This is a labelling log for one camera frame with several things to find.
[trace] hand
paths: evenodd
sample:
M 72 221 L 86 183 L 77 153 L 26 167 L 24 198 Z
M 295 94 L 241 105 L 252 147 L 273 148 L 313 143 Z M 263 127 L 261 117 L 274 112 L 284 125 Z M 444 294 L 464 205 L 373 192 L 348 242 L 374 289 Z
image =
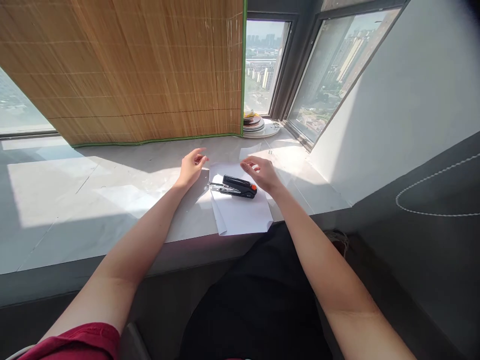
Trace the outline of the hand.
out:
M 205 149 L 205 147 L 196 148 L 181 160 L 180 176 L 175 185 L 188 190 L 198 180 L 202 166 L 209 160 L 208 157 L 201 154 Z
M 272 195 L 272 197 L 277 190 L 283 187 L 270 160 L 249 156 L 240 163 L 240 166 L 259 187 Z

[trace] paper sheet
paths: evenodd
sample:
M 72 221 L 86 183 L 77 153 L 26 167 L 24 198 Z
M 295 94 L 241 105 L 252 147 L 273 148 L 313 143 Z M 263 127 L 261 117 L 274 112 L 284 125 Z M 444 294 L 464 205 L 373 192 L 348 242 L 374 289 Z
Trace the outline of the paper sheet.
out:
M 238 160 L 242 161 L 248 156 L 258 153 L 260 151 L 261 146 L 262 146 L 262 143 L 259 142 L 257 145 L 254 145 L 252 147 L 242 147 L 240 149 L 240 155 L 238 156 Z
M 239 163 L 217 162 L 210 166 L 209 180 L 212 183 L 221 184 L 224 175 L 255 184 Z M 259 187 L 253 199 L 226 195 L 212 190 L 210 192 L 220 236 L 266 233 L 274 222 L 266 194 Z

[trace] lap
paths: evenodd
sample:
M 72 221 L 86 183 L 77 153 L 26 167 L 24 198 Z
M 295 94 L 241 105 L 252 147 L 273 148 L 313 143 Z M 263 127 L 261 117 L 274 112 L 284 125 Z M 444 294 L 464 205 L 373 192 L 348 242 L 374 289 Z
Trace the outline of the lap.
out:
M 287 226 L 272 226 L 210 287 L 180 359 L 331 359 L 315 295 Z

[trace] red sleeve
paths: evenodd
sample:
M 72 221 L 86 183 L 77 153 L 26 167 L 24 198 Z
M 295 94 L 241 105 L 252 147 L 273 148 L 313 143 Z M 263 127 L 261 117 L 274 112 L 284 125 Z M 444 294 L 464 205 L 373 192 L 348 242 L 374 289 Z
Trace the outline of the red sleeve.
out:
M 109 360 L 117 358 L 120 334 L 112 325 L 91 322 L 48 337 L 18 360 Z

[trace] bamboo blind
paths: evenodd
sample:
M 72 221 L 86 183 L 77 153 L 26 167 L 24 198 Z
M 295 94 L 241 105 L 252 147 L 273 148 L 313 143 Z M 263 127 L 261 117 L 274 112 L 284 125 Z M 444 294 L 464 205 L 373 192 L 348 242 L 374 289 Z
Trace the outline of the bamboo blind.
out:
M 243 0 L 0 0 L 0 66 L 72 145 L 240 134 Z

